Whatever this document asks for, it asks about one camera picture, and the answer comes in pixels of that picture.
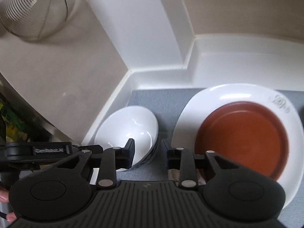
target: white plate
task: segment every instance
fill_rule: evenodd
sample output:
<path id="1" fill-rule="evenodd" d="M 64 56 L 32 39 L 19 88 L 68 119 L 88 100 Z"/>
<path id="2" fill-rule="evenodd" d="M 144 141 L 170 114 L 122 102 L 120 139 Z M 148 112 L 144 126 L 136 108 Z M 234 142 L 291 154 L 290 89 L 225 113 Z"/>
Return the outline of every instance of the white plate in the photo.
<path id="1" fill-rule="evenodd" d="M 94 143 L 105 150 L 114 146 L 124 147 L 129 138 L 134 139 L 134 166 L 154 146 L 157 135 L 158 123 L 154 114 L 145 107 L 128 106 L 114 112 L 103 122 Z"/>
<path id="2" fill-rule="evenodd" d="M 283 94 L 257 85 L 226 84 L 197 93 L 181 113 L 172 137 L 173 148 L 194 150 L 203 121 L 217 108 L 236 101 L 250 101 L 270 109 L 281 120 L 288 136 L 289 154 L 278 183 L 286 193 L 286 207 L 296 195 L 304 172 L 304 135 L 300 117 Z"/>

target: plate logo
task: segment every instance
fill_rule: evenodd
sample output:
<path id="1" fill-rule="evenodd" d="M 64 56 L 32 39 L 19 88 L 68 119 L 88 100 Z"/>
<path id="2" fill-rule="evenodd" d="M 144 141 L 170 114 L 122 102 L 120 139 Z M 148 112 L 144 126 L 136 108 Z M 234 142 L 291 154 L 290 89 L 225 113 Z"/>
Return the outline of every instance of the plate logo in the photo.
<path id="1" fill-rule="evenodd" d="M 285 113 L 290 112 L 290 107 L 287 105 L 286 98 L 277 94 L 275 97 L 269 97 L 268 101 L 275 104 L 279 109 L 282 109 Z"/>

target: human hand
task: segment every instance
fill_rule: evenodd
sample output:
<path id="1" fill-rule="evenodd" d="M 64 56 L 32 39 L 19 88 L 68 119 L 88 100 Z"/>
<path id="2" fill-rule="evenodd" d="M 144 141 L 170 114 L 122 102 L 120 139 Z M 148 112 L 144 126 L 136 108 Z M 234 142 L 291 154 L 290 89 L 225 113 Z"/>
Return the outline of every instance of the human hand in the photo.
<path id="1" fill-rule="evenodd" d="M 9 202 L 9 192 L 5 189 L 0 189 L 0 202 L 2 203 Z M 10 223 L 14 222 L 16 219 L 17 217 L 13 212 L 10 212 L 6 215 L 6 220 Z"/>

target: metal strainer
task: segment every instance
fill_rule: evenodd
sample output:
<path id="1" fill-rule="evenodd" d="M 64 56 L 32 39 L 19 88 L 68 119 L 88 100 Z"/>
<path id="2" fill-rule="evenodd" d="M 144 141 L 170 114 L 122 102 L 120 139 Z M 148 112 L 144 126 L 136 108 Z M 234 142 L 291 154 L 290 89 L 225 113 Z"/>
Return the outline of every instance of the metal strainer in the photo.
<path id="1" fill-rule="evenodd" d="M 58 30 L 76 0 L 0 0 L 0 20 L 10 33 L 37 40 Z"/>

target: red-brown plate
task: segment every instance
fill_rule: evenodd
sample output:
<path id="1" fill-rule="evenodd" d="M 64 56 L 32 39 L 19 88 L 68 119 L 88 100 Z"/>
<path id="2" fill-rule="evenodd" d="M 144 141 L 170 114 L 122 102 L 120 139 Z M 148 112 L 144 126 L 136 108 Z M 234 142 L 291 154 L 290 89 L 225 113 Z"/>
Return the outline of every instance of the red-brown plate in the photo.
<path id="1" fill-rule="evenodd" d="M 277 180 L 287 162 L 286 131 L 268 108 L 253 102 L 234 102 L 213 111 L 202 123 L 195 153 L 214 150 Z"/>

